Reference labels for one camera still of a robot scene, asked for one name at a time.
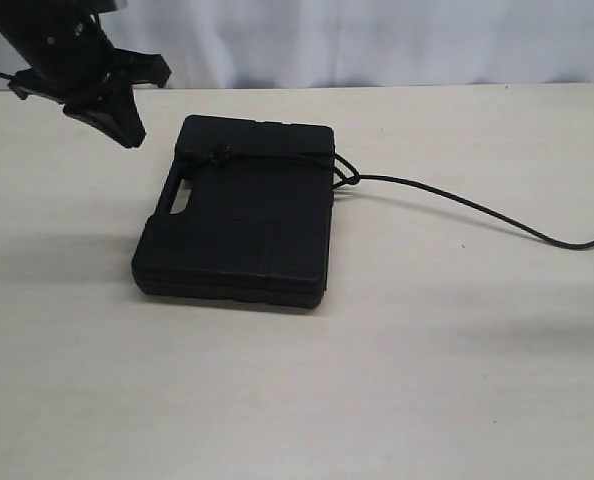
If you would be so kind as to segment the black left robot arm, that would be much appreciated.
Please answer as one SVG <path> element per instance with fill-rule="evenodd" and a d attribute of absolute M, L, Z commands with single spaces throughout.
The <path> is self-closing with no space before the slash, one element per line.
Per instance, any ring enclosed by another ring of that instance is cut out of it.
<path fill-rule="evenodd" d="M 160 54 L 115 47 L 100 15 L 116 1 L 0 1 L 0 34 L 28 63 L 0 79 L 20 99 L 31 95 L 63 107 L 63 114 L 121 146 L 139 147 L 146 131 L 133 87 L 166 86 L 171 69 Z"/>

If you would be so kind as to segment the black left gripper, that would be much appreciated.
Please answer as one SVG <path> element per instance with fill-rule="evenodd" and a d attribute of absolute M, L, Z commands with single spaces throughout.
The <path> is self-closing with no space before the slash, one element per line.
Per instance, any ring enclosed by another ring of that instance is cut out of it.
<path fill-rule="evenodd" d="M 36 95 L 65 105 L 67 117 L 93 127 L 128 149 L 140 147 L 146 138 L 132 86 L 150 84 L 162 88 L 171 76 L 162 55 L 124 49 L 48 49 L 29 60 L 30 67 L 16 72 L 8 81 L 8 88 L 17 97 L 25 100 Z M 81 104 L 108 92 L 112 92 L 108 111 Z"/>

